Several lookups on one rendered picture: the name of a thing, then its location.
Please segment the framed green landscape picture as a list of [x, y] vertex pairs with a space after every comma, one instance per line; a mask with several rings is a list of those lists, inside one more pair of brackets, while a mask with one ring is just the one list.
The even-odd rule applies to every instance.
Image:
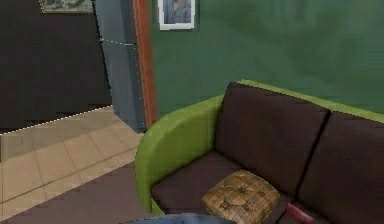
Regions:
[[92, 0], [39, 0], [43, 13], [92, 13]]

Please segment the green sofa with brown cushions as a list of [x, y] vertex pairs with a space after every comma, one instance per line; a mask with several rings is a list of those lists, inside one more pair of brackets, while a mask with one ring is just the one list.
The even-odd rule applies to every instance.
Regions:
[[384, 224], [384, 114], [250, 80], [178, 109], [143, 136], [138, 198], [152, 215], [209, 213], [202, 197], [249, 171], [280, 199], [262, 224]]

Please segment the grey room door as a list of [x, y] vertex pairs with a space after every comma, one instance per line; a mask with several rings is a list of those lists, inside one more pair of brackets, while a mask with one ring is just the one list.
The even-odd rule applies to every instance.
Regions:
[[133, 0], [93, 0], [93, 6], [114, 112], [135, 132], [145, 132]]

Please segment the white framed portrait picture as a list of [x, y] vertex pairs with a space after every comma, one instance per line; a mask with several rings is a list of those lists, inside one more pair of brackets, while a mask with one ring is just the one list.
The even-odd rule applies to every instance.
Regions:
[[195, 27], [195, 0], [158, 0], [158, 23], [162, 31]]

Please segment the red book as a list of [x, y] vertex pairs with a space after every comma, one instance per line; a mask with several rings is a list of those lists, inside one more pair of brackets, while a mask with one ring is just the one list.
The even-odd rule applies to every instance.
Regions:
[[309, 216], [291, 203], [287, 204], [286, 213], [290, 218], [299, 222], [300, 224], [314, 224], [313, 217]]

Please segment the blue grey object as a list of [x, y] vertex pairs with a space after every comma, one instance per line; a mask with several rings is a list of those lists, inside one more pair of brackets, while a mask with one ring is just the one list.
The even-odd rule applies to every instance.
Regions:
[[154, 216], [120, 224], [236, 224], [234, 221], [218, 216], [182, 213]]

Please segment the tan plaid cushion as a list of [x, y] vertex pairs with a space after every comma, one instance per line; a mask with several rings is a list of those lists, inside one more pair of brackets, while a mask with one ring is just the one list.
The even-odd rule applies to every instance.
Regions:
[[246, 170], [219, 181], [203, 197], [207, 211], [237, 224], [262, 224], [280, 199], [266, 180]]

